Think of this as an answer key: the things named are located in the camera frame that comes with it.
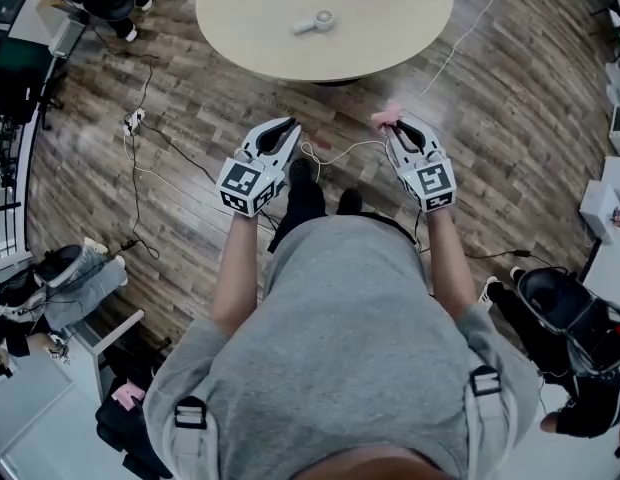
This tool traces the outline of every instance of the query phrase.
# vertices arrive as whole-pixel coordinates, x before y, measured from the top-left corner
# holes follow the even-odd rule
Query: wooden floor
[[[369,116],[394,99],[438,130],[453,159],[459,185],[453,213],[468,253],[530,249],[578,270],[589,241],[579,201],[609,150],[603,65],[611,52],[588,36],[600,24],[588,16],[585,0],[497,0],[416,103],[487,1],[455,0],[450,22],[427,50],[341,88],[264,80],[230,64],[203,38],[195,0],[156,0],[148,13],[135,11],[140,33],[131,45],[98,30],[112,50],[159,57],[143,103],[147,121],[213,175],[250,128],[284,115],[302,123],[321,159],[332,159],[356,142],[378,139]],[[39,133],[34,151],[28,234],[36,255],[84,236],[112,250],[132,237],[122,118],[142,99],[149,60],[110,55],[93,30],[81,39],[60,91],[65,108],[51,113],[53,129]],[[116,321],[142,308],[146,336],[174,340],[206,312],[230,218],[206,206],[216,204],[212,184],[158,134],[142,130],[136,146],[140,167],[199,202],[151,174],[137,175],[137,230],[161,257],[154,261],[141,246],[125,253],[130,282],[106,300],[101,316]],[[330,211],[354,185],[372,208],[414,228],[415,205],[381,147],[355,148],[324,168],[320,183]],[[281,216],[284,205],[279,198],[269,211]],[[426,246],[423,223],[419,236]],[[263,266],[269,238],[260,231]],[[477,286],[492,273],[507,278],[514,261],[470,260]]]

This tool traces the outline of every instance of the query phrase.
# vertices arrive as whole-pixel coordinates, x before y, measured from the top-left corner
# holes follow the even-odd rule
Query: pink object
[[[370,120],[372,121],[372,126],[380,129],[386,124],[397,124],[399,117],[401,117],[401,105],[396,101],[389,101],[386,109],[383,112],[372,114]]]
[[[123,386],[112,393],[112,398],[119,402],[126,411],[131,411],[134,409],[135,404],[133,398],[136,398],[139,402],[141,402],[145,396],[146,392],[135,386],[130,381],[126,382]]]

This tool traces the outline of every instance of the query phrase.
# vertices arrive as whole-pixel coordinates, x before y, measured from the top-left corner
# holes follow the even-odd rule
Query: black shoe
[[[346,189],[339,199],[339,208],[337,215],[358,215],[363,208],[363,198],[361,194],[354,189]]]
[[[290,180],[290,187],[312,181],[312,166],[310,162],[305,158],[297,158],[292,162],[288,169],[288,180]]]

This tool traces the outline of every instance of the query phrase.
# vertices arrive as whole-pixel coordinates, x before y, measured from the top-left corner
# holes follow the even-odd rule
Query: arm
[[[541,422],[541,430],[597,437],[619,422],[620,384],[609,385],[588,378],[578,378],[577,383],[579,396],[558,412],[548,414]]]
[[[38,332],[36,334],[28,336],[26,338],[26,341],[28,342],[29,350],[34,350],[34,349],[39,348],[39,349],[48,349],[48,350],[51,350],[52,352],[56,352],[61,348],[54,341],[52,341],[52,338],[50,338],[50,336],[48,336],[47,334],[43,332]]]
[[[434,298],[456,321],[463,310],[477,302],[470,267],[459,235],[447,209],[426,214],[432,257]]]
[[[232,336],[257,307],[257,219],[236,214],[223,251],[210,318]]]

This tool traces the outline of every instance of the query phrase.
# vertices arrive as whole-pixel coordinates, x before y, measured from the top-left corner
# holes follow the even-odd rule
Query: gray fabric
[[[464,333],[480,355],[513,368],[520,434],[534,416],[536,375],[476,310],[457,327],[422,275],[414,247],[384,224],[339,216],[299,226],[277,249],[264,301],[232,339],[196,321],[158,372],[145,402],[155,450],[164,453],[177,402],[203,382],[224,480],[286,479],[380,443],[465,476]],[[209,478],[205,464],[197,478]]]
[[[77,271],[61,287],[48,288],[48,296],[56,293],[44,306],[52,329],[59,330],[83,320],[126,280],[123,265],[115,259],[101,265],[105,259],[93,247],[84,245]]]

